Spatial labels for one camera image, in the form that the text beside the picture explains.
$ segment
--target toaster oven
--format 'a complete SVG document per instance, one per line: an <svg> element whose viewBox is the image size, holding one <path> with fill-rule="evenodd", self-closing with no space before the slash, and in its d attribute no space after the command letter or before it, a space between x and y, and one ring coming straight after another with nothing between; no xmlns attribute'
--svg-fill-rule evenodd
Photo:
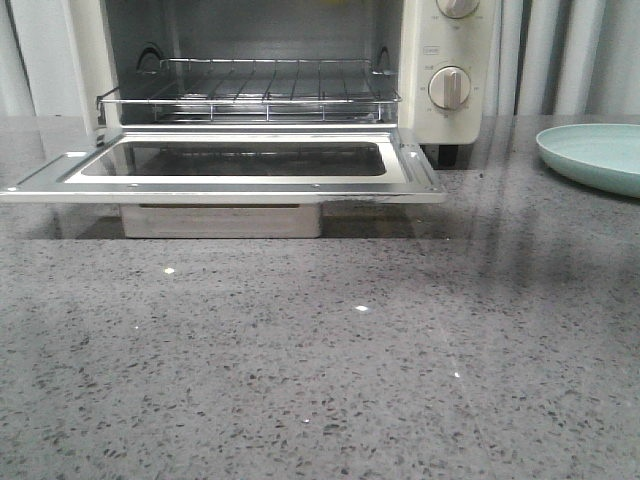
<svg viewBox="0 0 640 480"><path fill-rule="evenodd" d="M494 0L66 0L95 149L5 202L120 205L129 237L313 237L335 200L436 203L478 135Z"/></svg>

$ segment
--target oven door frame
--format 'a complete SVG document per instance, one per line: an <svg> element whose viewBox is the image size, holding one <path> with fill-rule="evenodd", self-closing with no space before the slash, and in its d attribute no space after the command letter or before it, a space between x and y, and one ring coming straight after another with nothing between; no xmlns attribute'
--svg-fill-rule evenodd
<svg viewBox="0 0 640 480"><path fill-rule="evenodd" d="M238 179L215 183L203 179L194 183L142 183L122 181L99 183L77 181L77 174L87 165L96 161L119 142L136 139L163 141L168 137L185 139L207 138L221 141L227 137L246 136L247 141L255 137L272 135L278 138L313 138L322 143L323 139L339 142L353 138L388 138L395 152L393 163L401 178L390 181L363 182L357 176L353 181L341 179L339 182L314 178L307 181L267 183ZM76 175L75 181L69 181ZM27 175L15 185L0 191L3 203L114 203L114 204L154 204L154 205L273 205L273 204L317 204L327 201L355 200L376 203L441 203L446 199L446 191L433 171L420 145L415 142L409 130L398 129L396 125L289 125L273 127L256 126L190 126L190 127L126 127L110 130L105 135L104 144L90 152L68 152L50 161Z"/></svg>

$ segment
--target granite countertop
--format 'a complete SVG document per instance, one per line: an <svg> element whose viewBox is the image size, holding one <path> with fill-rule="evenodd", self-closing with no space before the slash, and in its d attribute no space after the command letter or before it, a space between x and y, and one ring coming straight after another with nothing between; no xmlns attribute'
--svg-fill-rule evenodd
<svg viewBox="0 0 640 480"><path fill-rule="evenodd" d="M640 478L640 202L485 119L442 205L312 240L126 240L0 206L0 477ZM0 183L84 141L0 120Z"/></svg>

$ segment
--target open oven door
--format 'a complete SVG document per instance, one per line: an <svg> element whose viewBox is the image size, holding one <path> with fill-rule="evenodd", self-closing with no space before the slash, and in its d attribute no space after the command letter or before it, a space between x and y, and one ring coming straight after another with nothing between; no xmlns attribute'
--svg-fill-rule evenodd
<svg viewBox="0 0 640 480"><path fill-rule="evenodd" d="M228 235L211 232L220 230L213 218L222 211L240 209L267 230L278 215L302 228L304 207L319 212L323 202L445 197L411 132L389 125L117 131L97 150L66 153L0 191L7 203L120 204L125 232L134 237L240 236L235 220ZM312 223L308 234L276 226L248 236L317 236L318 221ZM223 220L222 229L228 225Z"/></svg>

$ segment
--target oven door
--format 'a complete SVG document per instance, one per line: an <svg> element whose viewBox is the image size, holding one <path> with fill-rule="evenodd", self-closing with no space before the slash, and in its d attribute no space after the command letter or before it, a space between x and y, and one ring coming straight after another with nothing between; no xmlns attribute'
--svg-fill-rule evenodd
<svg viewBox="0 0 640 480"><path fill-rule="evenodd" d="M113 132L0 192L3 202L293 205L438 203L411 132L386 126L193 127Z"/></svg>

